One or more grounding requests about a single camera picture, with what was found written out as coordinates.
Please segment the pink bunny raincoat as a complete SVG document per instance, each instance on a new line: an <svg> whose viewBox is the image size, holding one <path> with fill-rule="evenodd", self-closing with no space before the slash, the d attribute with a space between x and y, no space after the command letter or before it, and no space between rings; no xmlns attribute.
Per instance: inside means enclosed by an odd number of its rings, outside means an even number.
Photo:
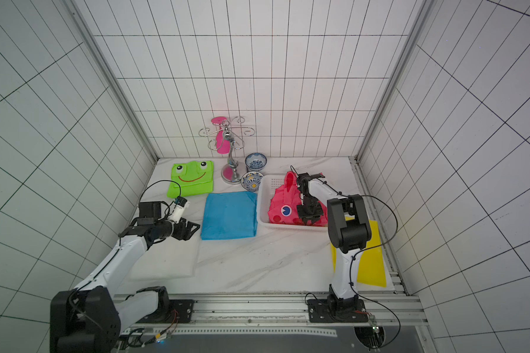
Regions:
<svg viewBox="0 0 530 353"><path fill-rule="evenodd" d="M297 213L297 206L301 204L301 193L297 187L297 174L290 171L286 174L283 185L275 190L272 197L267 213L269 222L305 226L306 224Z"/></svg>

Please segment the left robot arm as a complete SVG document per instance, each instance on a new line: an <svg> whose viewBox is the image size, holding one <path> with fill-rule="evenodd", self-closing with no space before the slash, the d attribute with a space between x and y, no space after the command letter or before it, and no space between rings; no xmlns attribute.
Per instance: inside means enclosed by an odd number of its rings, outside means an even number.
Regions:
<svg viewBox="0 0 530 353"><path fill-rule="evenodd" d="M118 343L144 347L191 321L194 301L172 300L163 286L142 288L122 302L116 290L138 260L168 238L188 241L200 225L183 217L188 200L142 202L109 255L70 291L50 304L51 352L110 352Z"/></svg>

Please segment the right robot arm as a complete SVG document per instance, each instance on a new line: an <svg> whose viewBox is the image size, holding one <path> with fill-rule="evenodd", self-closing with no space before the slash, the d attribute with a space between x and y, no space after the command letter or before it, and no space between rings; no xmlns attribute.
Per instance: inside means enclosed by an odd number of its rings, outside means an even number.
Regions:
<svg viewBox="0 0 530 353"><path fill-rule="evenodd" d="M331 313L360 310L364 306L356 293L358 265L372 238L365 201L359 194L345 195L324 180L323 174L297 175L301 202L297 214L305 225L327 218L328 237L337 250L337 263L327 298Z"/></svg>

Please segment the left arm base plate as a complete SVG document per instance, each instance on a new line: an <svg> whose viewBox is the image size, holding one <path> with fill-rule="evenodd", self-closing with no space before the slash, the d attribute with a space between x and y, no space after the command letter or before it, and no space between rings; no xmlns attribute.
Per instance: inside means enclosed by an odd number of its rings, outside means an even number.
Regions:
<svg viewBox="0 0 530 353"><path fill-rule="evenodd" d="M157 309L155 313L144 316L138 324L188 324L194 312L194 303L191 299L170 300L164 309Z"/></svg>

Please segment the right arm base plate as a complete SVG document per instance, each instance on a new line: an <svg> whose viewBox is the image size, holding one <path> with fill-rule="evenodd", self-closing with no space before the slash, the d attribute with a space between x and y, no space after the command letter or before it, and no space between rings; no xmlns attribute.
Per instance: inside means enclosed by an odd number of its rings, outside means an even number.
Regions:
<svg viewBox="0 0 530 353"><path fill-rule="evenodd" d="M309 321L315 324L368 323L369 314L359 298L343 300L307 299Z"/></svg>

